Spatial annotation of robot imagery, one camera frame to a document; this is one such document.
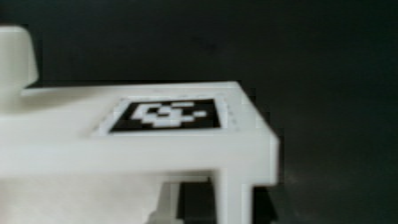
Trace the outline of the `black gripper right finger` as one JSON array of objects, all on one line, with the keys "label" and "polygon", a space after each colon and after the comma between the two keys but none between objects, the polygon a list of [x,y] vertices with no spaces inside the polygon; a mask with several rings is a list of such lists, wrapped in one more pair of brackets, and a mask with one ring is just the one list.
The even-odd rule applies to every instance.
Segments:
[{"label": "black gripper right finger", "polygon": [[278,221],[278,212],[266,187],[255,188],[253,224],[273,224]]}]

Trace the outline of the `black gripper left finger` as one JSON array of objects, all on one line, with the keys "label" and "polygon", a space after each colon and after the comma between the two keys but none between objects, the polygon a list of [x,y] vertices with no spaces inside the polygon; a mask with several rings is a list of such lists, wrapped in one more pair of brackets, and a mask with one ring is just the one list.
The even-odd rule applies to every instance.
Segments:
[{"label": "black gripper left finger", "polygon": [[216,188],[207,176],[164,183],[155,224],[218,224]]}]

